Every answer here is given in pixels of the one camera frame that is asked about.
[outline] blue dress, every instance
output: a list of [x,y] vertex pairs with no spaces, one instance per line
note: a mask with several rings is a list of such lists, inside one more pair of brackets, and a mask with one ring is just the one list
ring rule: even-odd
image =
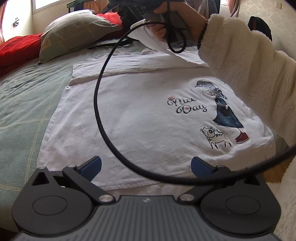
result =
[[226,109],[226,102],[223,98],[216,96],[215,102],[217,104],[217,116],[214,119],[220,126],[228,126],[234,128],[243,128],[244,126],[237,119],[230,107]]

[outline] red shoe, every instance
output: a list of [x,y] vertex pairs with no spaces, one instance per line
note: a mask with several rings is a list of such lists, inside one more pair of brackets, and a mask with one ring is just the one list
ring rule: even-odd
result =
[[235,138],[235,140],[239,139],[241,136],[242,136],[242,132],[240,133],[240,135],[237,138]]
[[236,143],[241,144],[241,143],[247,141],[248,139],[249,139],[248,135],[244,132],[244,133],[242,133],[242,135],[238,139],[236,139]]

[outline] window frame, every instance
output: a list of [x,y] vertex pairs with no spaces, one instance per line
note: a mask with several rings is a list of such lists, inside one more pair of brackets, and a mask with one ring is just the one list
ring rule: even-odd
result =
[[47,8],[50,8],[50,7],[52,7],[52,6],[55,6],[55,5],[59,5],[59,4],[61,4],[61,3],[65,3],[65,2],[72,2],[71,0],[58,0],[58,1],[56,1],[56,2],[53,2],[53,3],[50,3],[50,4],[48,4],[48,5],[45,5],[45,6],[43,6],[43,7],[41,7],[41,8],[38,8],[38,9],[36,9],[36,2],[35,2],[36,0],[32,0],[32,11],[33,11],[33,14],[34,13],[37,13],[37,12],[40,12],[40,11],[42,11],[42,10],[45,10],[45,9],[47,9]]

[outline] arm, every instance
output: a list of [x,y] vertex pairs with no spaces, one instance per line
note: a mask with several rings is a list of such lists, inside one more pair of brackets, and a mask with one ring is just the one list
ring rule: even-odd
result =
[[296,62],[237,18],[212,15],[199,55],[288,144],[296,142]]

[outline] red pillow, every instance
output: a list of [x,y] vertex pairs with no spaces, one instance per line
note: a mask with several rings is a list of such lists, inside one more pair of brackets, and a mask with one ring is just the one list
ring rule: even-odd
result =
[[103,17],[106,20],[108,20],[110,23],[117,24],[121,27],[121,30],[111,32],[111,33],[105,35],[102,39],[120,38],[124,35],[125,31],[122,27],[122,22],[121,22],[120,16],[118,15],[117,12],[108,12],[105,14],[100,13],[100,14],[97,14],[97,16]]
[[0,77],[39,57],[41,35],[14,37],[0,45]]

